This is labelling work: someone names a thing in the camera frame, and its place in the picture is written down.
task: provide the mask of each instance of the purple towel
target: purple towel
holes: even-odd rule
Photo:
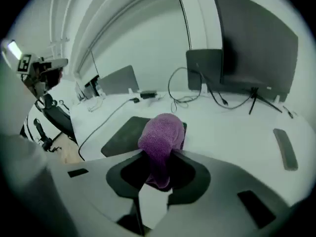
[[[150,159],[151,174],[146,183],[154,183],[158,188],[167,187],[170,177],[166,167],[172,149],[180,149],[184,140],[184,127],[173,114],[160,114],[147,122],[138,146]]]

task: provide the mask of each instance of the black desk mat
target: black desk mat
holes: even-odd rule
[[[117,156],[138,149],[138,140],[150,118],[131,117],[113,137],[102,147],[101,153],[106,157]],[[187,124],[183,123],[184,134]]]

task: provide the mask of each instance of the white table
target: white table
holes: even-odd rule
[[[173,93],[176,97],[188,94]],[[230,106],[246,98],[244,95],[222,95]],[[92,113],[86,106],[93,105],[93,99],[74,106],[71,120],[78,144],[81,145],[119,105],[132,97],[107,96],[102,106]],[[86,141],[80,151],[83,158],[104,158],[101,148],[132,116],[154,118],[171,112],[172,100],[168,94],[149,105],[150,101],[126,103]],[[291,119],[286,111],[281,114],[259,100],[249,115],[251,104],[249,100],[242,107],[230,111],[217,106],[210,96],[202,96],[190,102],[186,109],[178,106],[175,115],[188,125],[184,149],[242,167],[292,205],[309,194],[316,178],[315,132],[301,116],[294,115]],[[284,169],[274,128],[286,131],[296,154],[298,170]]]

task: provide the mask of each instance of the monitor stand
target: monitor stand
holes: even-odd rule
[[[259,89],[259,88],[252,88],[252,89],[251,89],[251,94],[252,94],[251,98],[253,98],[253,102],[252,102],[252,106],[251,106],[250,111],[249,111],[249,115],[250,115],[251,112],[252,112],[253,106],[255,105],[257,98],[258,98],[259,100],[261,100],[262,102],[265,102],[266,104],[270,105],[272,108],[274,108],[274,109],[276,109],[277,111],[279,111],[279,112],[282,113],[282,111],[281,111],[278,107],[274,106],[274,105],[271,104],[269,101],[267,101],[267,100],[264,99],[262,96],[260,96],[260,95],[257,93],[257,92],[258,92],[258,89]]]

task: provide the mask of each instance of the office chair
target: office chair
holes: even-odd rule
[[[44,108],[39,107],[39,100],[35,102],[36,108],[44,114],[49,122],[77,144],[70,116],[57,106],[57,101],[53,100],[50,94],[46,94],[42,98]]]

